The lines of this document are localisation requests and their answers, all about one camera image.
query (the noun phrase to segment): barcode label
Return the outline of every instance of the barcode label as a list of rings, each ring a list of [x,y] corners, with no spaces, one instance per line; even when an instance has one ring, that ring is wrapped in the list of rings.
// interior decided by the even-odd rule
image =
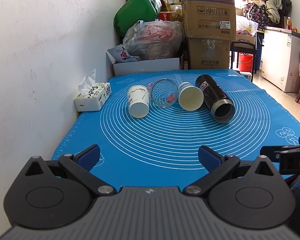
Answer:
[[[231,24],[229,21],[220,22],[220,29],[231,29]]]

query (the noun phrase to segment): green bag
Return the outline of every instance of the green bag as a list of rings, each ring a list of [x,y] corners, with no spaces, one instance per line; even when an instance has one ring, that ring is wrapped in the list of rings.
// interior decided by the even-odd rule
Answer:
[[[128,0],[114,17],[114,27],[122,38],[139,20],[154,21],[161,9],[160,0]]]

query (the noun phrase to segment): bottle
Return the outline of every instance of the bottle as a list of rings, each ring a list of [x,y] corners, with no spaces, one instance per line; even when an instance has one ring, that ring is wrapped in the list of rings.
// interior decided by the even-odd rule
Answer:
[[[201,75],[195,81],[204,95],[204,102],[210,114],[218,123],[229,122],[235,114],[234,103],[209,75]]]
[[[292,21],[291,21],[290,17],[288,17],[288,20],[287,20],[287,29],[292,30]]]

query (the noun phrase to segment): thermos label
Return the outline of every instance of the thermos label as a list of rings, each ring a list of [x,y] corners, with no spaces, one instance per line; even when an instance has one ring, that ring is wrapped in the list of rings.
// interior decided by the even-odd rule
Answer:
[[[201,91],[203,92],[208,86],[209,86],[208,83],[204,81],[200,86]]]

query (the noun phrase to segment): table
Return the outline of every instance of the table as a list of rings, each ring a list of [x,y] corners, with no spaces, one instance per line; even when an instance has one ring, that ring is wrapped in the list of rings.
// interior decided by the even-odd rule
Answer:
[[[129,115],[127,91],[135,84],[148,85],[160,78],[195,84],[209,74],[234,101],[236,113],[219,124],[206,107],[194,112],[178,103],[168,108],[150,104],[145,118]],[[207,171],[198,160],[198,149],[207,145],[216,152],[255,160],[264,145],[294,145],[300,123],[264,90],[234,70],[179,70],[131,74],[109,80],[112,95],[97,112],[84,112],[63,138],[52,159],[76,154],[92,144],[101,149],[99,162],[90,171],[120,190],[121,186],[178,186],[180,190]]]

